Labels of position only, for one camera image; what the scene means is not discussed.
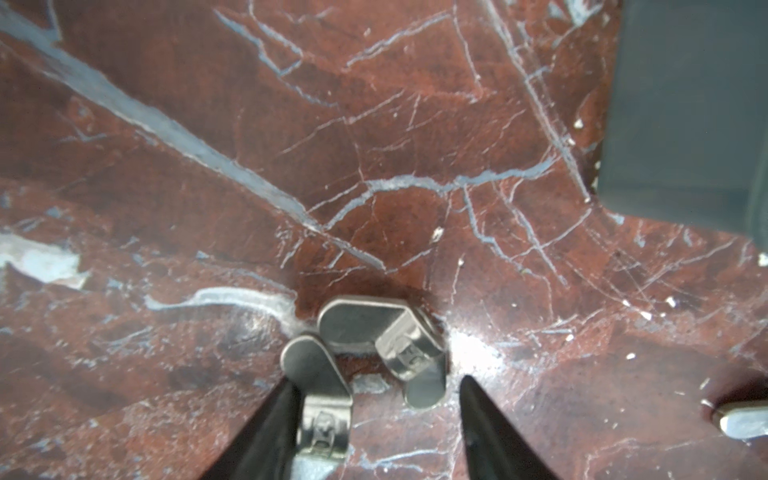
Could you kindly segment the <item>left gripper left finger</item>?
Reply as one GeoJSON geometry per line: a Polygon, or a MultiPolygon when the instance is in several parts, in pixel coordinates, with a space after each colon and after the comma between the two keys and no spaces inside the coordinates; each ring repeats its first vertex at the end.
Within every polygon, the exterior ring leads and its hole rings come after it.
{"type": "Polygon", "coordinates": [[[302,396],[283,378],[201,479],[289,479],[302,396]]]}

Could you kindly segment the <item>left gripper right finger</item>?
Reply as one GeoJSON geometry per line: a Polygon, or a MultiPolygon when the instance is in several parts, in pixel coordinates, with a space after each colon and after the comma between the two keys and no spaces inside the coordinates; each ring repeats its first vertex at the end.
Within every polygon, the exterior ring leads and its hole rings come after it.
{"type": "Polygon", "coordinates": [[[470,479],[557,479],[470,375],[460,382],[459,403],[470,479]]]}

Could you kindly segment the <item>grey compartment organizer box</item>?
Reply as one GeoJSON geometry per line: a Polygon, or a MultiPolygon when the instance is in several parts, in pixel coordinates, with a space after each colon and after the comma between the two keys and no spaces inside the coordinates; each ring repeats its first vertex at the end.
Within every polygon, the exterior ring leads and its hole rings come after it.
{"type": "Polygon", "coordinates": [[[598,195],[767,246],[767,5],[626,1],[598,195]]]}

